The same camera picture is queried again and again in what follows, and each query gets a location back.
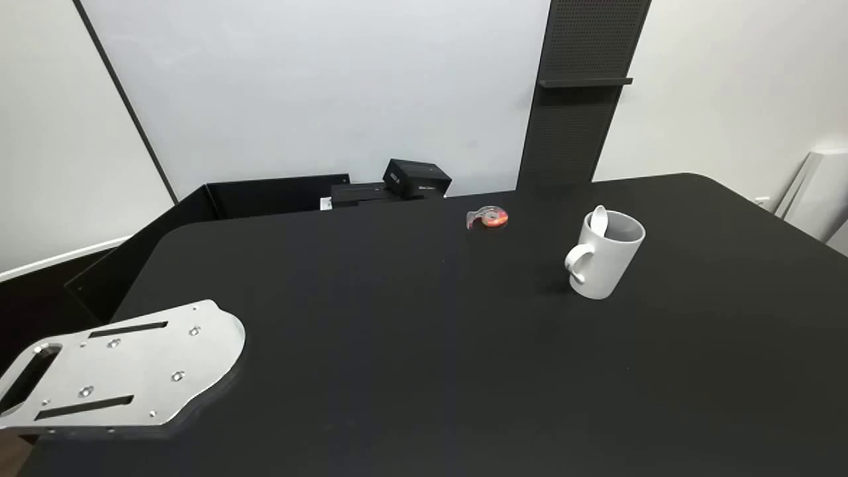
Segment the white plastic spoon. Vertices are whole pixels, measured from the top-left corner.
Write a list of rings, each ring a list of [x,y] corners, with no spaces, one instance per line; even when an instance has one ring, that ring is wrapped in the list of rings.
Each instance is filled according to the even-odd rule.
[[[610,211],[603,203],[596,203],[593,211],[590,211],[590,219],[588,219],[588,227],[596,233],[596,236],[603,236],[606,227],[610,227]]]

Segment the grey ceramic mug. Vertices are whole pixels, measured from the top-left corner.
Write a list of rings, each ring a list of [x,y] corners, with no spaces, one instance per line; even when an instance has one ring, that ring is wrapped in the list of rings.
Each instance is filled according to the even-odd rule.
[[[606,209],[610,227],[603,236],[596,236],[588,227],[590,211],[582,217],[577,244],[565,253],[561,264],[576,293],[606,299],[641,248],[647,227],[626,211]]]

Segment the small black box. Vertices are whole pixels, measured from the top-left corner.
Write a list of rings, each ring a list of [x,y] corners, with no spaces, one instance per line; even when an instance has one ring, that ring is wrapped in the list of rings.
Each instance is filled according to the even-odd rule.
[[[431,160],[391,159],[385,170],[385,184],[403,197],[442,196],[450,176]]]

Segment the orange tape roll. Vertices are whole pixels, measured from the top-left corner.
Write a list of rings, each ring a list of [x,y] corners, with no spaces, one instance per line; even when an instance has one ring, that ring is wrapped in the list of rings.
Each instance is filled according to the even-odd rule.
[[[484,203],[467,213],[467,227],[483,224],[484,229],[496,229],[496,227],[503,227],[505,223],[508,223],[508,211],[496,203]]]

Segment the large whiteboard panel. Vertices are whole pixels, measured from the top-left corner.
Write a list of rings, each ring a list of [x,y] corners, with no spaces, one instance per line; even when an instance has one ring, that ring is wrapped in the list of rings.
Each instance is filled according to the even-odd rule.
[[[434,160],[516,184],[552,0],[80,0],[178,196]]]

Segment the black vertical pillar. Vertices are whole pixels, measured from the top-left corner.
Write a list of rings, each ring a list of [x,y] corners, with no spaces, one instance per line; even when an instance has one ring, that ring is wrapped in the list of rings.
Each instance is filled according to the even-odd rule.
[[[650,8],[653,0],[552,0],[519,191],[593,176]]]

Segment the black side table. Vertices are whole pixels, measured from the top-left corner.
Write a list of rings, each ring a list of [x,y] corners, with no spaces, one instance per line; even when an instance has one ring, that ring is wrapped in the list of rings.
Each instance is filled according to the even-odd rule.
[[[112,321],[156,244],[179,224],[319,211],[323,203],[338,209],[366,201],[391,201],[391,192],[385,183],[353,183],[350,174],[207,183],[77,273],[67,292],[91,317]]]

